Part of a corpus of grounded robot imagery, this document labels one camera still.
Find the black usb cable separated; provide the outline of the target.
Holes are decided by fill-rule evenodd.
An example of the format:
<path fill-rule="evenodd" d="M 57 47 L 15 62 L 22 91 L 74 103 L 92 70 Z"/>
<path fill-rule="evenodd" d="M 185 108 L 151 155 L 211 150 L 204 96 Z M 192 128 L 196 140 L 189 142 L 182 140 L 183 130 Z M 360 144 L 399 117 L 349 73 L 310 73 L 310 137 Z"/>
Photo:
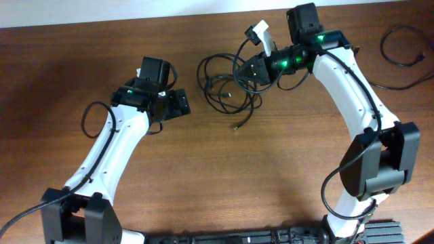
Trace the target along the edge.
<path fill-rule="evenodd" d="M 414 68 L 433 58 L 433 34 L 407 24 L 394 24 L 382 34 L 378 50 L 384 61 L 400 68 Z M 403 85 L 378 83 L 368 79 L 372 87 L 405 91 L 433 81 L 433 67 Z"/>

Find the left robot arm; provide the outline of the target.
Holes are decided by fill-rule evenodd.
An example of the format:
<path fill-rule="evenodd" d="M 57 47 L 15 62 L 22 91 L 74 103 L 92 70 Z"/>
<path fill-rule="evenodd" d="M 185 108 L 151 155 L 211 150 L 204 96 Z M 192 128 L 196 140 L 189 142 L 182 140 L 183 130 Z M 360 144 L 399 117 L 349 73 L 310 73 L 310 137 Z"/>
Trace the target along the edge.
<path fill-rule="evenodd" d="M 137 75 L 113 92 L 84 162 L 63 189 L 49 188 L 41 199 L 46 243 L 145 243 L 145 234 L 121 226 L 113 203 L 135 147 L 152 135 L 150 126 L 190 113 L 185 91 L 168 81 L 175 74 L 169 62 L 144 57 Z"/>

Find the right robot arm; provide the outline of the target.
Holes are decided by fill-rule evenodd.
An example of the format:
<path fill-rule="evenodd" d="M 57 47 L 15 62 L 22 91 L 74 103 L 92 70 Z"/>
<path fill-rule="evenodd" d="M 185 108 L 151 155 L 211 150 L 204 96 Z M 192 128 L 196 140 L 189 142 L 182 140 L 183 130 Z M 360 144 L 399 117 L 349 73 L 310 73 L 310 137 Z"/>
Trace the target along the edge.
<path fill-rule="evenodd" d="M 389 195 L 412 179 L 420 144 L 413 122 L 402 123 L 378 98 L 358 67 L 355 54 L 340 30 L 324 30 L 313 3 L 286 14 L 292 44 L 278 49 L 261 21 L 250 26 L 246 39 L 263 50 L 233 66 L 233 77 L 249 93 L 305 69 L 326 88 L 351 137 L 351 145 L 334 175 L 342 194 L 328 207 L 319 229 L 321 243 L 365 241 L 368 222 Z"/>

